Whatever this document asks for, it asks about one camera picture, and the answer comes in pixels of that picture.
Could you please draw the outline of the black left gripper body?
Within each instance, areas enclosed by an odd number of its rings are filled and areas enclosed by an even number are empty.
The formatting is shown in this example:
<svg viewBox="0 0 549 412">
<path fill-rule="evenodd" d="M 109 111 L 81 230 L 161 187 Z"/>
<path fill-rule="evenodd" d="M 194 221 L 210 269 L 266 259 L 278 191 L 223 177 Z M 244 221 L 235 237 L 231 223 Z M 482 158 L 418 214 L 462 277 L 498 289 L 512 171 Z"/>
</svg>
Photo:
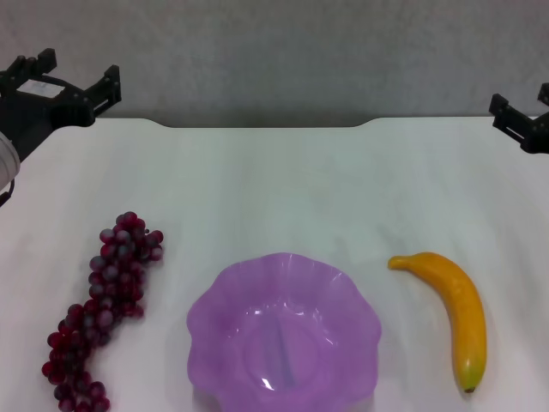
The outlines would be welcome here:
<svg viewBox="0 0 549 412">
<path fill-rule="evenodd" d="M 84 100 L 84 91 L 64 81 L 45 77 L 42 82 L 60 86 L 57 96 L 48 98 L 16 89 L 1 96 L 1 132 L 8 138 L 21 160 L 25 160 L 55 130 L 89 127 L 94 109 Z"/>
</svg>

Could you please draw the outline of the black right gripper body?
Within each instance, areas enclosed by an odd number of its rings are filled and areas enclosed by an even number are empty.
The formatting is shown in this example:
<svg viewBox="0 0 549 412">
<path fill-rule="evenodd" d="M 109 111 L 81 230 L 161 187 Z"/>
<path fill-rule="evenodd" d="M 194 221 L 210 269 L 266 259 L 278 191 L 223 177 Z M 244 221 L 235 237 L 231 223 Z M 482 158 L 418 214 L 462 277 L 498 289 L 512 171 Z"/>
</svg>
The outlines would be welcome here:
<svg viewBox="0 0 549 412">
<path fill-rule="evenodd" d="M 534 121 L 534 152 L 536 154 L 549 153 L 549 131 L 548 131 L 548 116 L 539 116 Z"/>
</svg>

